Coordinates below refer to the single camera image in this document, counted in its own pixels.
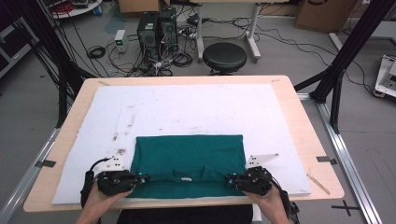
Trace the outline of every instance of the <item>human hand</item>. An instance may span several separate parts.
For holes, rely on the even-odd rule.
[[[113,196],[106,196],[99,190],[97,183],[93,183],[90,196],[76,224],[96,224],[113,203],[121,198],[125,198],[131,193],[132,191],[127,191]]]
[[[277,188],[271,187],[263,196],[255,193],[243,192],[260,207],[262,213],[271,223],[290,224]]]

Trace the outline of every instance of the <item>concrete floor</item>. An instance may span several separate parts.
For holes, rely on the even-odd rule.
[[[77,38],[71,21],[77,26],[78,32],[87,47],[105,46],[107,41],[114,37],[105,28],[122,26],[128,35],[134,35],[138,19],[128,19],[126,22],[115,22],[117,13],[114,9],[105,8],[101,17],[94,17],[91,13],[61,21],[69,40],[87,62],[84,49]],[[309,43],[321,46],[336,53],[336,48],[326,34],[299,30],[293,26],[293,18],[263,18],[258,25],[264,29],[277,29],[282,37],[294,39],[298,43]],[[204,35],[236,36],[240,30],[227,24],[207,25]],[[277,36],[275,31],[261,32]],[[218,40],[205,39],[209,45]],[[231,40],[249,52],[245,41]],[[286,45],[272,37],[261,35],[257,45],[262,58],[254,63],[249,55],[247,64],[240,69],[237,75],[287,75],[293,84],[298,84],[315,74],[323,71],[325,65],[318,55],[298,50],[293,45]],[[326,63],[331,63],[333,55],[315,47],[303,46],[303,49],[313,50],[321,55]],[[138,43],[130,42],[128,52],[120,56],[120,63],[134,62]],[[197,62],[196,53],[190,49],[194,62],[189,67],[172,67],[174,76],[205,76],[210,69]],[[389,40],[369,40],[356,58],[365,73],[365,83],[374,87],[380,57],[384,54],[396,55],[396,46]],[[106,58],[99,62],[107,72],[114,68],[106,63]],[[89,68],[84,63],[79,66]],[[362,72],[352,64],[347,73],[349,77],[362,82]],[[301,92],[311,92],[314,86]],[[58,118],[58,93],[46,71],[41,66],[33,52],[28,53],[4,77],[0,79],[0,176],[3,181],[0,185],[0,204],[5,204],[12,191],[18,185],[28,167],[32,164],[35,155],[46,143],[54,129]],[[331,141],[324,129],[318,110],[313,102],[303,102],[304,108],[311,119],[317,134],[330,158],[336,158]],[[346,142],[361,179],[367,188],[375,208],[383,223],[394,223],[396,219],[396,121],[394,118],[396,104],[389,100],[374,98],[362,86],[351,83],[344,77],[341,108],[339,114],[339,128]],[[341,166],[334,165],[346,195],[340,200],[297,202],[301,212],[301,223],[364,223],[360,210],[334,209],[332,205],[359,207],[350,186],[347,183]],[[56,213],[25,213],[20,207],[9,223],[70,223],[78,217],[79,212]],[[118,211],[110,211],[103,223],[115,223]]]

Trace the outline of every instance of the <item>black stool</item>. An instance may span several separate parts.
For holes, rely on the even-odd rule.
[[[245,51],[231,43],[217,43],[204,50],[203,59],[212,68],[210,76],[230,76],[229,73],[238,71],[247,62]]]

